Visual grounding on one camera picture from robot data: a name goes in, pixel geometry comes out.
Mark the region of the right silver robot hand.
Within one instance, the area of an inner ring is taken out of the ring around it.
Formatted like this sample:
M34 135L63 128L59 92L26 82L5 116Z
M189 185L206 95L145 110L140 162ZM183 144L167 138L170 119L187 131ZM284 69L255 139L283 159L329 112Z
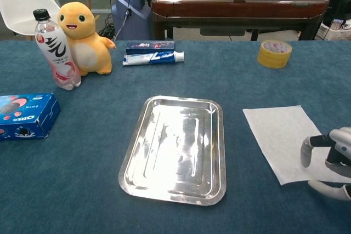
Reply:
M328 134L309 136L304 139L300 148L302 167L309 167L312 151L316 147L328 147L329 153L325 166L334 173L350 178L350 128L333 129ZM321 181L310 180L308 185L320 194L340 201L350 201L350 184L332 187Z

